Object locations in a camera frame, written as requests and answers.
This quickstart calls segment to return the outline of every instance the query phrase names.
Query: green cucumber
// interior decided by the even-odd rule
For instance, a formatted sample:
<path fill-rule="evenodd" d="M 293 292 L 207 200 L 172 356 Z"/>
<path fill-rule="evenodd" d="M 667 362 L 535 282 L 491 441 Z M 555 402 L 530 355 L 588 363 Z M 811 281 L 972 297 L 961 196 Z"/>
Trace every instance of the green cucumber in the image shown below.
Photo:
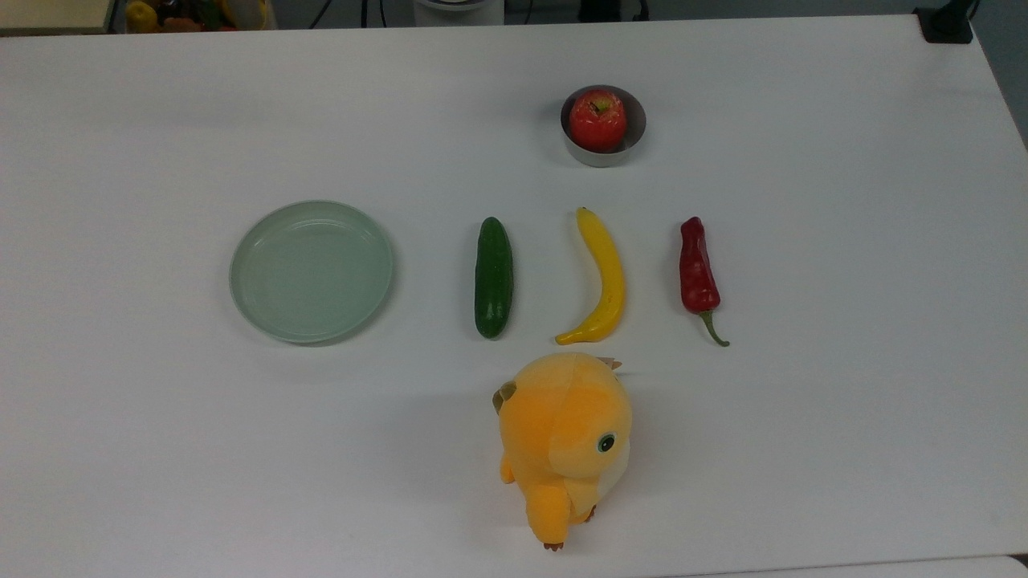
<path fill-rule="evenodd" d="M 482 221 L 475 261 L 475 327 L 492 339 L 503 332 L 514 299 L 514 254 L 495 217 Z"/>

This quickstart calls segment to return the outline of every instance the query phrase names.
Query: small metal cup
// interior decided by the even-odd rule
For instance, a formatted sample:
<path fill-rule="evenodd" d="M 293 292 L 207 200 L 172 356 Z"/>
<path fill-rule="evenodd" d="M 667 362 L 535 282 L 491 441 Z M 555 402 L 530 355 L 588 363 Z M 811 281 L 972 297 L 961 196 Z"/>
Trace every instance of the small metal cup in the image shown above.
<path fill-rule="evenodd" d="M 586 92 L 595 88 L 614 93 L 621 99 L 622 104 L 625 105 L 625 120 L 627 121 L 625 138 L 611 152 L 592 152 L 575 144 L 575 141 L 572 140 L 571 128 L 567 123 L 567 118 L 571 115 L 572 107 L 575 106 L 575 101 Z M 642 105 L 639 104 L 638 100 L 627 91 L 607 84 L 595 84 L 579 88 L 572 96 L 567 97 L 567 100 L 564 101 L 564 106 L 560 109 L 560 128 L 564 131 L 564 144 L 567 146 L 567 151 L 572 153 L 572 156 L 576 160 L 589 167 L 614 167 L 615 165 L 624 162 L 628 158 L 629 151 L 642 138 L 642 133 L 646 131 L 646 111 L 642 110 Z"/>

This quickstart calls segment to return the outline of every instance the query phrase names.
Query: red apple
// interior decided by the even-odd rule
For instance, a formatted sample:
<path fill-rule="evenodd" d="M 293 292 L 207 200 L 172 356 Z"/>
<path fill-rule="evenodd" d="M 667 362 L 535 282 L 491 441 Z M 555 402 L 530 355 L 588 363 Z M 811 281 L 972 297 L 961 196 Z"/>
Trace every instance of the red apple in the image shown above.
<path fill-rule="evenodd" d="M 575 101 L 567 124 L 575 144 L 592 152 L 611 152 L 625 138 L 625 105 L 610 91 L 588 91 Z"/>

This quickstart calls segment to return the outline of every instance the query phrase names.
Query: green plate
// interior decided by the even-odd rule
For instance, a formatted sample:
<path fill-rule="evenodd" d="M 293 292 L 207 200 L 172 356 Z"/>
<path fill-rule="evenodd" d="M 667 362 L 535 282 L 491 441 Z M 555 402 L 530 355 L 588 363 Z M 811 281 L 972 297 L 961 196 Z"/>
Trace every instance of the green plate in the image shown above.
<path fill-rule="evenodd" d="M 353 207 L 308 201 L 283 207 L 243 238 L 232 257 L 232 299 L 243 317 L 291 344 L 341 337 L 378 309 L 393 279 L 381 228 Z"/>

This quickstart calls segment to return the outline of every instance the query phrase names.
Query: yellow banana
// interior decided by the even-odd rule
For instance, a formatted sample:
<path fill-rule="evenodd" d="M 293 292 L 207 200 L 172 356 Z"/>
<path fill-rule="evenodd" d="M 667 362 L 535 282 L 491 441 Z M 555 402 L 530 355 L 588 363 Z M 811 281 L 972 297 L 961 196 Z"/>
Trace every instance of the yellow banana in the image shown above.
<path fill-rule="evenodd" d="M 602 290 L 596 309 L 592 310 L 585 321 L 575 329 L 557 335 L 556 341 L 561 346 L 598 341 L 607 337 L 621 322 L 621 314 L 625 309 L 625 274 L 621 270 L 618 248 L 615 247 L 611 233 L 603 226 L 603 221 L 585 207 L 580 207 L 575 217 L 582 240 L 599 268 Z"/>

